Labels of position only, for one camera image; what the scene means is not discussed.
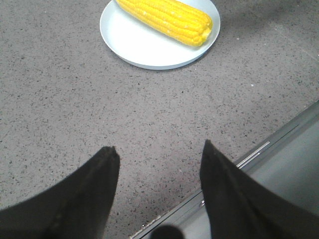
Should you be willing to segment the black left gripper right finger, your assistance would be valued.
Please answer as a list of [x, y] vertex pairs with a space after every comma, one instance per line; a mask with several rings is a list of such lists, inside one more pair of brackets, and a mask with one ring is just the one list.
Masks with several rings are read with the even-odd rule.
[[210, 140], [200, 166], [214, 239], [317, 239], [319, 218], [269, 191], [236, 167]]

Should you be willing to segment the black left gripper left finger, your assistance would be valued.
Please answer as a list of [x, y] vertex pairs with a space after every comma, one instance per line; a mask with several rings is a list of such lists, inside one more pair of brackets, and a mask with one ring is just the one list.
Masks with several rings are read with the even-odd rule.
[[120, 169], [114, 147], [102, 147], [71, 175], [0, 212], [2, 239], [101, 239]]

